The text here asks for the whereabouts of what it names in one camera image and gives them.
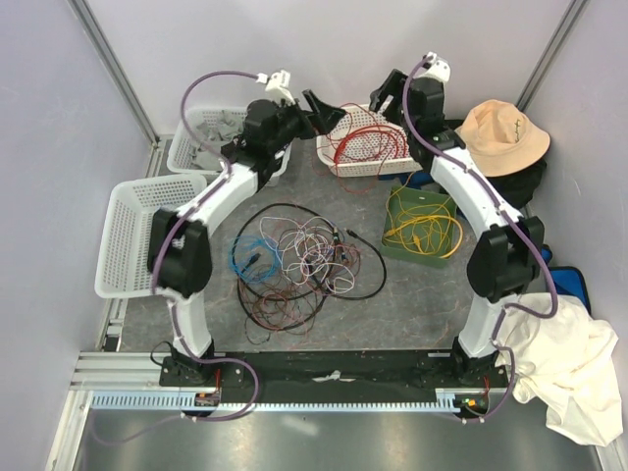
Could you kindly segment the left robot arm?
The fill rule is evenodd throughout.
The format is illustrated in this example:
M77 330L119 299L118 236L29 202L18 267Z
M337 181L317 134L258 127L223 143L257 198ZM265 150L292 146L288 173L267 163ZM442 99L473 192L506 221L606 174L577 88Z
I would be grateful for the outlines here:
M178 209L160 209L153 215L147 256L150 289L167 299L174 348L185 357L181 372L195 386L207 385L216 371L203 300L213 270L212 234L282 168L294 140L328 134L346 114L311 90L303 96L308 110L285 100L251 102L241 134L222 149L223 174Z

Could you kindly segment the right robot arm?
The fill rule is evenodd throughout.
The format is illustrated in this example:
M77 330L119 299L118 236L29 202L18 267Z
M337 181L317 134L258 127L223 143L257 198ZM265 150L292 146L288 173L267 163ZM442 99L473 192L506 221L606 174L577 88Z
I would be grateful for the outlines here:
M369 108L403 129L410 157L452 197L476 237L466 268L474 296L466 324L454 340L458 355L448 364L451 378L468 387L485 374L482 358L496 350L500 312L540 275L545 227L498 194L447 126L445 81L435 66L417 78L392 70L371 93Z

